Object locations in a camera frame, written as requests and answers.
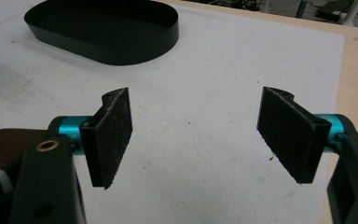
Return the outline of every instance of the brass ring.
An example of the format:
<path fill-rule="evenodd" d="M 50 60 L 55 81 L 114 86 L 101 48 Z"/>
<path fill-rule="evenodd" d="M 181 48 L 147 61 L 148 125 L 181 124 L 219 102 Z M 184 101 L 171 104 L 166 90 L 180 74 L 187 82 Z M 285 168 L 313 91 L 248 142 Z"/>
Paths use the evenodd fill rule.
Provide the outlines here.
<path fill-rule="evenodd" d="M 50 151 L 56 148 L 60 143 L 57 140 L 48 140 L 37 145 L 36 150 L 40 152 Z"/>

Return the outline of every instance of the white cable tie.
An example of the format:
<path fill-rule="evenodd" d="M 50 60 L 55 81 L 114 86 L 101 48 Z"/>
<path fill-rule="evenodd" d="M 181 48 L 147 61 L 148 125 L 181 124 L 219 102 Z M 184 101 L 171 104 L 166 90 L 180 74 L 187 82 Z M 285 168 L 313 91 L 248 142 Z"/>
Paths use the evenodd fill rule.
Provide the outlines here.
<path fill-rule="evenodd" d="M 0 170 L 0 184 L 4 193 L 9 193 L 13 190 L 10 177 L 8 177 L 7 173 L 3 170 Z"/>

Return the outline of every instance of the white paper sheet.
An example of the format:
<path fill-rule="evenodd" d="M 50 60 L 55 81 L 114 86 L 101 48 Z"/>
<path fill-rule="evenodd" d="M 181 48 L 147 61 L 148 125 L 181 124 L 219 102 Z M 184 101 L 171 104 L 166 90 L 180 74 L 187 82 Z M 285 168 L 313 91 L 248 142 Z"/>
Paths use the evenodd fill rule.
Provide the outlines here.
<path fill-rule="evenodd" d="M 109 66 L 37 41 L 23 15 L 38 1 L 17 2 L 0 1 L 0 128 L 93 115 L 104 93 L 130 88 L 133 134 L 113 186 L 94 189 L 75 158 L 89 223 L 320 223 L 327 157 L 300 186 L 256 123 L 263 86 L 335 111 L 342 35 L 175 7 L 172 50 Z"/>

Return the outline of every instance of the oval black tray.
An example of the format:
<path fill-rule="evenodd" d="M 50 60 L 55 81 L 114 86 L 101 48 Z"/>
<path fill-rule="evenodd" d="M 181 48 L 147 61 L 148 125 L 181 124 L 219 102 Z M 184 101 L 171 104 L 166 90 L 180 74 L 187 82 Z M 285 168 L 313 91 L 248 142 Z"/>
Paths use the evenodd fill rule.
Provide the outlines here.
<path fill-rule="evenodd" d="M 155 59 L 179 38 L 176 10 L 147 0 L 48 0 L 24 19 L 40 41 L 112 65 Z"/>

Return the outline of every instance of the light wood surface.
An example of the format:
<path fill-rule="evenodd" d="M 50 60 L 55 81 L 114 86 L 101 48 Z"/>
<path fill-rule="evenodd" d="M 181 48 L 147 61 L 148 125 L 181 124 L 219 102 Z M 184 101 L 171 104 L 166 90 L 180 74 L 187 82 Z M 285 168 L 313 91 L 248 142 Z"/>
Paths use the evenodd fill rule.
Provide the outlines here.
<path fill-rule="evenodd" d="M 160 2 L 177 6 L 203 8 L 265 21 L 277 21 L 344 35 L 345 46 L 341 70 L 341 80 L 339 83 L 337 113 L 347 116 L 353 122 L 358 131 L 358 28 L 318 21 L 305 21 L 301 19 L 281 17 L 260 12 L 245 11 L 228 7 L 210 6 L 178 0 L 160 0 Z M 330 176 L 334 171 L 336 163 L 337 156 L 332 156 Z M 332 223 L 327 195 L 325 197 L 325 209 L 322 223 Z"/>

